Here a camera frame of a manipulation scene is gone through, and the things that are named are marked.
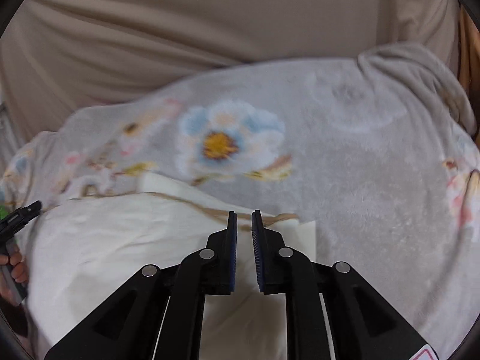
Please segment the white cloth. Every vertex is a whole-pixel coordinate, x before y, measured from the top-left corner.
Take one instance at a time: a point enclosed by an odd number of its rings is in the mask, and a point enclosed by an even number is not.
[[[139,190],[252,212],[155,174],[147,174]],[[145,194],[70,200],[48,212],[37,229],[28,298],[39,333],[54,345],[142,266],[179,264],[225,227],[190,205]],[[314,259],[314,222],[291,219],[271,228]],[[248,231],[238,231],[235,292],[206,299],[200,358],[287,358],[284,297],[258,291]]]

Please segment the warning label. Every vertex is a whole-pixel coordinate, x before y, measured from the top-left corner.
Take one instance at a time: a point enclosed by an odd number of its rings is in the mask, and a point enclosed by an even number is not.
[[[438,360],[438,357],[430,345],[425,345],[410,360]]]

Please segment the wrinkled fabric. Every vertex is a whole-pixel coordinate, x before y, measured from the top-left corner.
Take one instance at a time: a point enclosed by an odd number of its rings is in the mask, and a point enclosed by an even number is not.
[[[79,108],[243,63],[410,40],[456,71],[458,10],[457,0],[25,0],[0,42],[0,80],[29,140]]]
[[[173,193],[218,210],[249,215],[253,211],[160,175],[146,175],[139,186],[142,191]],[[222,223],[188,204],[144,194],[71,200],[49,211],[37,226],[30,253],[28,309],[38,335],[49,343],[48,349],[143,266],[180,264],[226,225],[227,217]],[[314,223],[300,225],[294,219],[272,229],[283,234],[287,245],[315,260]],[[238,229],[236,261],[235,292],[206,299],[200,359],[286,359],[285,298],[258,291],[250,231]]]
[[[49,208],[130,193],[154,172],[226,204],[295,213],[316,222],[318,262],[351,263],[443,360],[480,311],[475,131],[452,72],[419,44],[394,44],[217,70],[82,109],[20,150],[0,188],[11,208]]]

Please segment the finger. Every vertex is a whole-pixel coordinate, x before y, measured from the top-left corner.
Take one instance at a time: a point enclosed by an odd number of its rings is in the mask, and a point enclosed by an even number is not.
[[[26,272],[25,264],[18,264],[11,271],[11,277],[14,279],[19,278],[22,274]]]
[[[17,283],[25,283],[28,281],[28,274],[27,272],[23,272],[18,278],[15,279]]]
[[[22,254],[19,252],[16,252],[10,257],[10,264],[13,266],[16,266],[20,261],[22,261],[22,258],[23,258]]]

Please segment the black tool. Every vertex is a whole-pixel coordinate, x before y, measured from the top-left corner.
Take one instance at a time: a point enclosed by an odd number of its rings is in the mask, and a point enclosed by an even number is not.
[[[349,264],[311,262],[286,247],[280,233],[263,228],[260,211],[252,215],[251,230],[260,291],[285,293],[289,360],[436,358],[420,334]]]
[[[16,233],[23,229],[28,222],[40,215],[41,202],[35,202],[28,207],[19,208],[0,220],[0,254],[10,256],[8,244],[14,239]],[[11,277],[14,267],[8,263],[1,267],[3,276],[13,293],[14,298],[20,303],[27,296],[27,290],[21,283],[15,282]]]
[[[196,360],[205,295],[235,286],[237,215],[205,249],[170,268],[146,265],[48,352],[46,360]]]

